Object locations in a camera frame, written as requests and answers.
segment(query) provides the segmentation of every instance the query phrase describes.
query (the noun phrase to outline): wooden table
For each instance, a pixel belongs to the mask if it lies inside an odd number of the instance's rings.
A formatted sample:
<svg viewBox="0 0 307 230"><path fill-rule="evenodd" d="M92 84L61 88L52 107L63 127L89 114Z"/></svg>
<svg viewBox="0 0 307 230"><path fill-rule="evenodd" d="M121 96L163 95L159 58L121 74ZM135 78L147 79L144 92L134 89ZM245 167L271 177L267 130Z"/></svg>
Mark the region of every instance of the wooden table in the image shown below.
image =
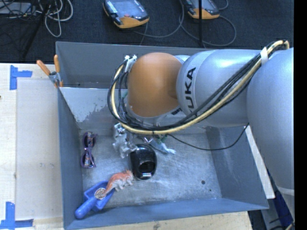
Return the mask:
<svg viewBox="0 0 307 230"><path fill-rule="evenodd" d="M49 163L49 165L53 165L58 167L57 170L52 174L53 178L49 176L40 177L40 187L35 186L34 183L37 178L34 178L31 172L25 173L24 171L18 172L16 168L19 167L19 164L16 162L16 158L18 157L18 153L16 151L17 140L18 137L16 135L17 130L20 130L20 127L17 126L17 108L18 108L18 91L21 92L22 84L20 84L25 78L17 78L17 89L10 90L10 66L14 65L18 68L19 71L29 70L32 71L32 76L28 78L28 81L39 80L44 83L44 86L48 86L48 89L52 92L55 90L52 82L49 80L48 76L46 76L43 71L36 64L17 64L17 63L1 63L0 64L0 220L5 219L5 203L12 202L16 206L15 210L15 220L24 220L24 219L34 219L32 227L26 227L26 229L63 229L62 226L62 212L61 205L57 205L56 212L52 211L49 207L52 207L52 202L60 201L61 202L61 193L58 191L54 192L53 188L60 188L60 184L53 185L51 188L46 188L49 183L54 183L60 181L60 169L59 169L59 161L55 161L53 163ZM55 71L54 65L47 65L47 67L51 70L51 72ZM39 88L33 85L33 91L39 93ZM38 115L42 115L44 110L40 110ZM46 115L46 119L51 119L52 117ZM41 128L42 132L46 132L49 134L49 130L44 127ZM52 140L53 138L46 135L46 141ZM37 148L37 146L32 146L29 149L37 149L37 156L41 156L45 152L44 149L49 149L48 144L45 144L45 148ZM59 160L59 155L56 154L58 151L55 149L54 158L45 157L44 159L49 161L49 159ZM35 168L43 167L44 164L38 161L35 157L29 161L26 161L26 165L33 166L33 171L38 173L38 177L40 176L40 170ZM21 185L19 180L21 180L21 174L23 175L23 180L27 181L28 184ZM28 192L26 188L31 188L33 185L33 191ZM36 192L48 192L45 194L37 194ZM31 203L27 204L27 211L23 212L23 209L18 208L18 204L22 204L23 200L31 200ZM46 212L42 216L39 211L43 208ZM217 214L217 215L209 215L209 216L201 216L201 217L191 217L191 218L181 218L174 220L163 220L156 222L146 222L139 224L128 224L128 225L120 225L120 226L111 226L111 227L103 227L99 228L103 230L251 230L252 226L249 221L247 212L237 212L237 213L227 213L227 214Z"/></svg>

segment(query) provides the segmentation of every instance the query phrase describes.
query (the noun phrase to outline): handheld controller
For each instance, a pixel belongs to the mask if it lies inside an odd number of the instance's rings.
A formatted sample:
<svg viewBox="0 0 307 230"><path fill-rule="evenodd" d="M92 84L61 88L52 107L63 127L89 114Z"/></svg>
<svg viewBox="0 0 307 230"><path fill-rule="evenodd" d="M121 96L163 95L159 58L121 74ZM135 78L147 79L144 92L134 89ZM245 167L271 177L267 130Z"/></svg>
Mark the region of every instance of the handheld controller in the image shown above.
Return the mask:
<svg viewBox="0 0 307 230"><path fill-rule="evenodd" d="M105 0L103 8L114 24L122 29L136 27L149 21L145 8L137 0Z"/></svg>

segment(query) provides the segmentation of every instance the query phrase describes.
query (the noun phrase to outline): power cord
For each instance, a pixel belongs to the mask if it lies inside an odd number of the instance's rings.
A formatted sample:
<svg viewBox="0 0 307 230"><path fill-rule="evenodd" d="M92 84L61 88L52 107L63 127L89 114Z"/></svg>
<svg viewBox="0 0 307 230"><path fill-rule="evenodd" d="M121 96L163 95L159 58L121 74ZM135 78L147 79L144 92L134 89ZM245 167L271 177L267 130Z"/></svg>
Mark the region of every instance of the power cord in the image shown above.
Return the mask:
<svg viewBox="0 0 307 230"><path fill-rule="evenodd" d="M226 9L226 8L228 7L228 5L229 5L228 0L225 0L225 1L226 1L226 5L225 5L224 7L218 8L220 11L221 11L221 10L224 10L224 9ZM226 44L213 44L213 43L207 42L207 41L205 41L205 40L202 40L202 43L203 43L203 47L204 47L204 48L206 48L205 45L223 46L223 47L224 47L224 46L229 46L229 45L231 45L231 44L235 41L235 39L236 39L236 27L235 27L235 25L234 25L229 19L227 19L227 18L225 18L225 17L223 17L223 16L221 16L221 15L220 15L218 18L216 18L215 20L218 20L219 18L221 18L221 19L227 21L227 22L232 26L232 28L233 28L233 30L234 30L234 37L233 37L233 39L232 39L230 42L228 42L228 43L226 43ZM194 38L195 40L198 40L198 41L199 41L199 38L196 37L196 36L194 36L194 35L192 35L191 33L189 33L189 32L184 28L184 26L181 26L181 28L182 28L182 30L183 30L186 34L188 34L190 37L192 37L192 38Z"/></svg>
<svg viewBox="0 0 307 230"><path fill-rule="evenodd" d="M181 143L183 143L183 144L185 144L185 145L188 145L188 146L190 146L190 147L193 147L193 148L196 148L196 149L199 149L199 150L204 150L204 151L218 151L218 150L225 150L225 149L228 149L228 148L233 147L233 146L240 140L240 138L242 137L242 135L244 134L244 131L247 129L248 126L249 126L249 123L246 124L245 128L242 130L242 132L241 132L241 134L239 135L239 137L238 137L238 138L234 141L234 143L232 143L230 146L227 146L227 147L224 147L224 148L216 148L216 149L200 148L200 147L194 146L194 145L192 145L192 144L189 144L189 143L187 143L187 142L185 142L185 141L182 141L182 140L178 139L177 137L175 137L175 136L173 136L173 135L171 135L171 134L166 134L165 136L166 136L166 137L167 137L167 136L170 136L170 137L174 138L175 140L177 140L177 141L179 141L179 142L181 142Z"/></svg>
<svg viewBox="0 0 307 230"><path fill-rule="evenodd" d="M61 28L61 22L65 22L65 21L68 21L72 18L73 16L73 6L72 6L72 3L70 0L65 0L68 5L69 5L69 9L70 9L70 13L67 17L64 17L64 18L60 18L61 15L62 15L62 10L64 8L64 2L63 0L54 0L54 7L52 8L51 5L49 6L49 9L45 15L45 20L44 20L44 23L45 23L45 27L47 28L47 30L49 31L49 33L51 35L53 35L54 37L60 37L62 35L62 28ZM42 13L43 11L43 6L41 4L41 1L38 0L38 4L39 4L39 7L41 9L41 11L36 11L38 13ZM48 23L47 23L47 20L48 19L51 19L53 21L57 21L58 22L58 26L59 26L59 33L56 35L54 34L51 29L49 28L48 26Z"/></svg>
<svg viewBox="0 0 307 230"><path fill-rule="evenodd" d="M176 33L176 32L181 28L182 23L183 23L183 19L184 19L184 6L183 6L181 0L179 0L179 2L180 2L181 7L182 7L182 18L179 19L179 25L178 25L178 27L177 27L174 31L172 31L171 33L169 33L169 34L167 34L167 35L162 35L162 36L146 34L148 24L146 25L145 33L140 33L140 32L137 32L137 31L133 31L133 32L136 33L136 34L143 35L142 41L143 41L143 39L144 39L145 36L147 36L147 37L153 37L153 38L164 38L164 37L169 37L169 36L173 35L174 33Z"/></svg>
<svg viewBox="0 0 307 230"><path fill-rule="evenodd" d="M37 0L39 8L34 6L32 2L29 8L26 9L26 11L21 11L21 8L20 10L10 9L9 5L12 4L16 0L12 0L10 2L6 2L4 0L1 0L1 1L3 2L3 6L1 6L0 9L6 7L10 12L8 16L8 18L10 19L19 19L19 20L28 21L28 22L38 21L40 19L40 15L44 13L44 8L43 8L41 0ZM68 16L65 16L67 4L68 4L70 12ZM45 16L44 24L47 30L49 31L49 33L54 37L60 37L62 34L61 22L66 22L70 20L73 16L72 2L70 0L53 0L53 4L49 4L48 11L44 14L44 16ZM58 22L58 27L59 27L58 34L54 34L51 31L48 25L48 20Z"/></svg>
<svg viewBox="0 0 307 230"><path fill-rule="evenodd" d="M228 0L225 0L225 1L226 1L226 5L225 5L224 7L218 8L220 11L221 11L221 10L224 10L224 9L226 9L226 8L228 7L228 5L229 5ZM167 35L157 36L157 35L146 34L146 31L147 31L147 29L148 29L148 23L147 23L144 33L137 32L137 31L133 31L133 32L136 33L136 34L143 35L143 38L141 39L141 42L140 42L139 45L142 44L142 42L143 42L143 40L144 40L144 37L146 37L146 36L147 36L147 37L152 37L152 38L164 38L164 37L169 37L169 36L173 35L174 33L176 33L176 32L179 30L179 28L181 28L187 35L189 35L189 36L192 37L193 39L199 40L199 38L197 38L196 36L192 35L192 34L191 34L190 32L188 32L187 29L183 26L184 14L185 14L185 12L184 12L184 4L182 3L181 0L179 0L179 3L180 3L180 6L181 6L181 8L182 8L182 11L181 11L181 14L179 15L179 25L178 25L178 27L177 27L173 32L171 32L171 33L169 33L169 34L167 34ZM207 42L207 41L204 41L204 40L203 40L202 43L203 43L203 47L204 47L204 48L206 48L205 44L211 45L211 46L229 46L230 44L232 44L232 43L235 41L235 39L236 39L236 27L235 27L235 25L234 25L229 19L227 19L227 18L225 18L225 17L223 17L223 16L221 16L221 15L219 16L219 18L224 19L225 21L227 21L227 22L232 26L232 28L233 28L233 30L234 30L234 37L233 37L233 39L232 39L230 42L228 42L228 43L226 43L226 44L213 44L213 43L210 43L210 42Z"/></svg>

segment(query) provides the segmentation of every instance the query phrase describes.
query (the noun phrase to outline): toy dinosaur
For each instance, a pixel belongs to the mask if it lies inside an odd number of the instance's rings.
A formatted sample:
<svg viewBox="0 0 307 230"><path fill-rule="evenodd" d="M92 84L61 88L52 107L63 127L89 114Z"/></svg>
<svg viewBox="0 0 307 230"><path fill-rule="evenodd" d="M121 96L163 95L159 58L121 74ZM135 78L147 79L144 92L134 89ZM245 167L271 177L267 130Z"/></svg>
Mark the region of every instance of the toy dinosaur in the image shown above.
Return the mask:
<svg viewBox="0 0 307 230"><path fill-rule="evenodd" d="M115 188L116 191L119 191L124 189L127 185L132 185L133 180L134 176L130 170L125 170L112 175L106 185L106 189L100 195L100 198L105 197L113 188Z"/></svg>

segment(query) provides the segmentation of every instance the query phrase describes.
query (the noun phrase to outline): sunglasses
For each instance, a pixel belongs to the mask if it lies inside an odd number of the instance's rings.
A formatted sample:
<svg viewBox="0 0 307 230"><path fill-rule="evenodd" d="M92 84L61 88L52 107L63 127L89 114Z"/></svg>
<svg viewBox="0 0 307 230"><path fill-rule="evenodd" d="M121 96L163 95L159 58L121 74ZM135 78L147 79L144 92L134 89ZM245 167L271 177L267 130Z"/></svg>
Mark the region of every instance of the sunglasses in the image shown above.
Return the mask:
<svg viewBox="0 0 307 230"><path fill-rule="evenodd" d="M80 164L83 168L93 168L96 167L94 162L94 157L92 155L92 149L96 143L96 136L93 132L85 132L83 134L82 142L84 147L84 152L81 155Z"/></svg>

